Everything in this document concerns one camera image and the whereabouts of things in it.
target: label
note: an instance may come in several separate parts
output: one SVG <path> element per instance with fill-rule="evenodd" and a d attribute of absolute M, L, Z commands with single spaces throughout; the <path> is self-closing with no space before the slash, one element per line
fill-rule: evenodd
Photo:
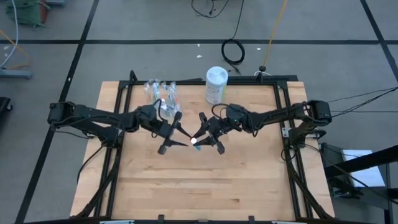
<path fill-rule="evenodd" d="M 221 103 L 224 86 L 214 86 L 206 83 L 206 100 L 211 104 Z"/>

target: metal stand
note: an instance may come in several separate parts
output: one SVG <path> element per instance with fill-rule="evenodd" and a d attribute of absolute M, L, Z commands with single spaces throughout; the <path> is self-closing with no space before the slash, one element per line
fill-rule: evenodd
<path fill-rule="evenodd" d="M 0 69 L 0 78 L 26 78 L 31 79 L 33 73 L 25 70 Z"/>

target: white object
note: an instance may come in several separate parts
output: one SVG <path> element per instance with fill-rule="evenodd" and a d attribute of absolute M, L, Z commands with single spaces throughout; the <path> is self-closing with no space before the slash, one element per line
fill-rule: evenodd
<path fill-rule="evenodd" d="M 206 74 L 206 100 L 211 104 L 221 103 L 228 81 L 228 72 L 221 67 L 212 67 Z"/>
<path fill-rule="evenodd" d="M 368 154 L 372 154 L 372 150 L 352 150 L 352 149 L 344 149 L 341 151 L 343 154 L 343 160 L 348 161 L 351 159 L 355 159 L 355 156 L 365 156 Z M 353 177 L 357 178 L 358 180 L 364 182 L 366 185 L 369 187 L 385 187 L 386 184 L 384 183 L 384 180 L 381 176 L 380 170 L 378 166 L 371 167 L 365 170 L 360 170 L 356 172 L 350 173 Z M 353 180 L 352 178 L 351 182 L 353 183 L 354 187 L 364 187 L 362 184 L 357 182 L 356 180 Z"/>
<path fill-rule="evenodd" d="M 272 76 L 271 74 L 269 74 L 269 73 L 266 73 L 266 72 L 260 72 L 260 71 L 256 71 L 256 72 L 254 72 L 254 76 L 258 76 L 260 73 L 262 73 L 262 74 L 265 74 L 265 75 L 268 75 L 268 76 Z"/>

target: white cable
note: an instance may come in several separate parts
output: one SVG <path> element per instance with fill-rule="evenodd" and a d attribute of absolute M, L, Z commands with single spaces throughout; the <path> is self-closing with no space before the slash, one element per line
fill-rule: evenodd
<path fill-rule="evenodd" d="M 268 73 L 266 73 L 266 72 L 260 72 L 260 71 L 254 72 L 254 76 L 258 76 L 260 73 L 266 74 L 266 75 L 268 75 L 268 76 L 272 76 L 271 74 L 268 74 Z"/>
<path fill-rule="evenodd" d="M 18 20 L 17 20 L 17 7 L 15 7 L 15 2 L 14 0 L 11 0 L 12 2 L 12 6 L 14 7 L 14 17 L 15 17 L 15 26 L 16 26 L 16 33 L 17 33 L 17 39 L 15 41 L 15 45 L 14 48 L 12 48 L 11 53 L 8 55 L 8 57 L 4 60 L 4 62 L 0 65 L 0 68 L 3 67 L 3 65 L 5 65 L 8 60 L 11 58 L 11 56 L 13 55 L 15 48 L 17 48 L 18 45 L 18 39 L 19 39 L 19 33 L 18 33 Z"/>

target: white cylindrical container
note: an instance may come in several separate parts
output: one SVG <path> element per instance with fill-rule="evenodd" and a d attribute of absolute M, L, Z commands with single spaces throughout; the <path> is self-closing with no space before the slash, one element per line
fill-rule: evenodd
<path fill-rule="evenodd" d="M 228 72 L 221 67 L 212 67 L 206 74 L 206 100 L 211 104 L 221 103 L 228 81 Z"/>

